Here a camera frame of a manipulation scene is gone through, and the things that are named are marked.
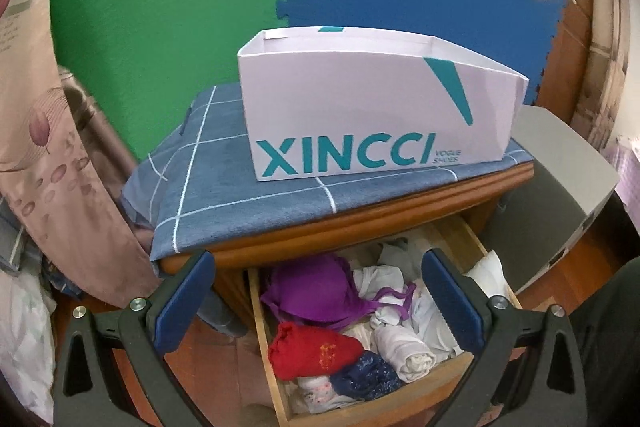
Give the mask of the pink floral curtain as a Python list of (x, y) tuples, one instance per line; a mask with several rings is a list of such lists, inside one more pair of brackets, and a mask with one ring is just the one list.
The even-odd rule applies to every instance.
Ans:
[(1, 15), (1, 193), (43, 254), (119, 308), (160, 280), (81, 140), (58, 75), (50, 0)]

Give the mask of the white garment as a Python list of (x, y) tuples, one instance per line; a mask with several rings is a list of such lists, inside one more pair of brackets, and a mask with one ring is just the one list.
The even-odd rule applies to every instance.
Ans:
[(376, 351), (404, 383), (425, 377), (437, 364), (432, 350), (413, 332), (400, 325), (384, 325), (373, 331)]
[(400, 289), (409, 284), (416, 285), (408, 319), (401, 320), (394, 309), (384, 307), (370, 313), (367, 326), (349, 326), (349, 332), (361, 341), (364, 349), (378, 353), (372, 337), (373, 331), (384, 325), (400, 325), (412, 329), (432, 350), (437, 360), (436, 365), (462, 352), (422, 280), (422, 257), (431, 248), (432, 245), (426, 239), (397, 237), (382, 245), (376, 265), (352, 270), (359, 295), (366, 298), (371, 298), (383, 286)]

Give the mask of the purple bra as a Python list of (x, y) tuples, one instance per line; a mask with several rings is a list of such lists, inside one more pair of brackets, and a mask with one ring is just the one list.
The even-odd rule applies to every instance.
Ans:
[(272, 269), (260, 301), (281, 323), (316, 325), (339, 331), (384, 307), (408, 319), (416, 285), (378, 288), (362, 297), (348, 261), (336, 254), (300, 258)]

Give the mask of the white floral small underwear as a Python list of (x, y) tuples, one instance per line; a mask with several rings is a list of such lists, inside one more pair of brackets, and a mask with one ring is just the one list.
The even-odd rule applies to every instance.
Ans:
[(357, 402), (356, 399), (346, 397), (346, 395), (339, 395), (326, 375), (300, 377), (296, 384), (306, 409), (311, 414), (344, 409), (344, 407), (350, 407)]

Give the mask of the dark blue sparkly underwear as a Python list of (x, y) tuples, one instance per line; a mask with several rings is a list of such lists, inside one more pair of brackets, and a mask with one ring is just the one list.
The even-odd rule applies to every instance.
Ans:
[(331, 375), (330, 382), (339, 395), (358, 401), (382, 398), (404, 385), (395, 369), (369, 350), (364, 350), (355, 363)]

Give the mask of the blue checked cloth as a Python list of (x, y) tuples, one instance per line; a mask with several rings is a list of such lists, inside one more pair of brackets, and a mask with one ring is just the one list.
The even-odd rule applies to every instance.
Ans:
[(518, 142), (499, 161), (259, 182), (239, 83), (201, 92), (186, 118), (122, 189), (128, 217), (153, 230), (154, 262), (193, 248), (279, 230), (532, 161)]

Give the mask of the wooden nightstand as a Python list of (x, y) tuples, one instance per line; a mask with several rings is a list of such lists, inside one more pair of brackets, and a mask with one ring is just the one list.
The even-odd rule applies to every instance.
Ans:
[(202, 249), (210, 251), (215, 258), (216, 293), (244, 326), (254, 329), (254, 312), (244, 277), (246, 269), (337, 251), (413, 229), (485, 204), (532, 179), (533, 175), (534, 165), (529, 161), (508, 170), (337, 213), (302, 225), (193, 248), (153, 262), (160, 273), (175, 274), (190, 255)]

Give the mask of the open wooden drawer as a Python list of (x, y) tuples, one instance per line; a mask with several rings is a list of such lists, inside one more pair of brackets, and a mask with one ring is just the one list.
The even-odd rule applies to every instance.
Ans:
[(441, 251), (487, 295), (511, 288), (459, 216), (360, 241), (351, 228), (264, 233), (251, 269), (259, 352), (280, 426), (390, 426), (437, 405), (470, 365), (421, 274)]

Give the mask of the green foam mat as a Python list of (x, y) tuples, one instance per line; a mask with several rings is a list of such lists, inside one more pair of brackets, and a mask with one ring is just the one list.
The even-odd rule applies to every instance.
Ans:
[(278, 26), (277, 1), (51, 0), (55, 56), (143, 157), (195, 95), (238, 77), (238, 49)]

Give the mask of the red rolled underwear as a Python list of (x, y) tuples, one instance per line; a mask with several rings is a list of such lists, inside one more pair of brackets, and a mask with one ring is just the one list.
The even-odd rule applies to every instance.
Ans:
[(281, 381), (329, 376), (355, 363), (364, 348), (356, 338), (317, 326), (281, 323), (268, 348), (268, 360)]

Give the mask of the grey white box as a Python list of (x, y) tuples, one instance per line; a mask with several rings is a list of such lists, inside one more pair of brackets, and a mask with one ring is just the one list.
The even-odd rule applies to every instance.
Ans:
[(503, 195), (480, 240), (522, 291), (578, 242), (614, 192), (615, 169), (548, 109), (524, 106), (512, 138), (533, 157), (534, 177)]

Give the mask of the white XINCCI shoe box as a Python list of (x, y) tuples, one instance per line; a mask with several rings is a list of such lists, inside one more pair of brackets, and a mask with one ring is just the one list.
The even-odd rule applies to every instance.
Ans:
[(236, 58), (260, 181), (497, 161), (528, 87), (482, 54), (396, 30), (268, 29)]

